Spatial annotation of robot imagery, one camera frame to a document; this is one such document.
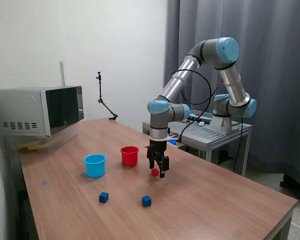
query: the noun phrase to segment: wooden table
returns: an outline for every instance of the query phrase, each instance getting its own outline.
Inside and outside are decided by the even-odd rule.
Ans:
[[[168,146],[170,170],[152,177],[149,136],[116,121],[78,123],[79,134],[51,153],[20,154],[40,240],[287,239],[297,201]],[[123,167],[120,148],[137,146]],[[106,155],[106,174],[85,175],[83,158]],[[99,194],[109,193],[107,203]],[[142,196],[152,206],[142,207]]]

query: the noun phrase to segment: floor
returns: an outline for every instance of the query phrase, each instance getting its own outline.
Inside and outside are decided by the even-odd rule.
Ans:
[[[252,166],[247,166],[245,176],[257,183],[291,196],[289,191],[279,186],[279,183],[283,179],[283,174],[263,173],[255,170]],[[300,201],[293,212],[292,222],[300,226]],[[291,226],[288,239],[300,240],[300,230]]]

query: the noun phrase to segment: metal cart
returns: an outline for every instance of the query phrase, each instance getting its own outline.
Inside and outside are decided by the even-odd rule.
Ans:
[[[170,122],[168,127],[170,128],[170,133],[181,134],[181,131],[188,124],[188,122]],[[142,132],[149,135],[150,132],[150,122],[144,121],[142,123]],[[237,163],[234,172],[245,176],[249,143],[252,133],[252,125],[243,124],[242,139],[240,150],[238,154]],[[227,135],[217,133],[209,128],[209,124],[199,125],[195,122],[190,125],[182,134],[182,143],[177,143],[177,147],[181,145],[186,145],[191,148],[199,150],[199,157],[207,160],[208,162],[213,162],[218,164],[219,161],[219,151],[218,149],[232,141],[240,138],[241,135],[241,123],[232,121],[232,131]]]

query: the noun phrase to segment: curtain fold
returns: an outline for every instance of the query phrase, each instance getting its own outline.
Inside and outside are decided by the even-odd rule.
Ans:
[[[178,52],[178,64],[202,40],[238,41],[236,66],[246,92],[257,100],[255,115],[244,120],[253,125],[248,161],[300,183],[300,0],[180,0],[178,20],[178,41],[171,45]],[[179,67],[166,64],[170,69]],[[221,81],[211,64],[199,72],[213,89]],[[209,95],[198,76],[184,92],[195,103]],[[217,93],[226,89],[221,86]]]

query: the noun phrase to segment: electrical cable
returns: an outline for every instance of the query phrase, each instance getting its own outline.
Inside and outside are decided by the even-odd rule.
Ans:
[[[241,133],[240,133],[238,151],[236,152],[236,157],[235,157],[235,160],[234,160],[234,166],[233,166],[233,170],[232,170],[233,173],[235,172],[235,168],[236,168],[236,165],[237,165],[237,160],[238,160],[239,151],[240,151],[240,145],[241,145],[241,139],[242,139],[242,130],[243,129],[244,129],[244,118],[241,117]]]
[[[214,94],[216,93],[217,89],[220,87],[220,85],[221,85],[223,82],[224,82],[224,81],[219,82],[219,84],[216,86],[215,90],[213,91],[212,95],[214,95]],[[201,104],[204,104],[206,101],[209,100],[209,98],[207,98],[207,99],[206,99],[205,101],[203,101],[203,102],[192,103],[192,102],[190,102],[189,100],[186,99],[186,97],[185,97],[184,93],[182,92],[182,90],[181,90],[180,92],[181,92],[181,95],[182,95],[182,97],[184,98],[184,100],[185,100],[187,103],[191,104],[191,105],[201,105]]]
[[[200,74],[199,72],[197,72],[197,71],[195,71],[195,70],[190,70],[190,69],[178,69],[178,70],[176,70],[176,71],[170,73],[169,77],[171,78],[173,74],[175,74],[175,73],[177,73],[177,72],[181,72],[181,71],[189,71],[189,72],[192,72],[192,73],[196,73],[196,74],[198,74],[200,77],[202,77],[202,78],[205,80],[205,82],[208,84],[208,87],[209,87],[209,93],[210,93],[209,95],[210,95],[210,97],[209,97],[209,99],[208,99],[208,104],[207,104],[206,108],[204,109],[204,111],[203,111],[196,119],[194,119],[194,120],[193,120],[192,122],[190,122],[187,126],[185,126],[184,129],[181,131],[181,133],[180,133],[180,135],[179,135],[179,139],[178,139],[178,142],[179,142],[179,143],[181,143],[181,140],[182,140],[182,134],[185,132],[185,130],[186,130],[191,124],[193,124],[193,123],[196,122],[198,119],[200,119],[200,117],[201,117],[201,116],[205,113],[205,111],[208,109],[208,107],[209,107],[209,105],[210,105],[210,103],[211,103],[211,98],[212,98],[212,96],[213,96],[212,90],[211,90],[211,85],[210,85],[209,81],[208,81],[202,74]]]
[[[173,134],[170,134],[170,127],[168,127],[168,135],[172,138],[176,138],[178,137],[178,133],[173,133]]]

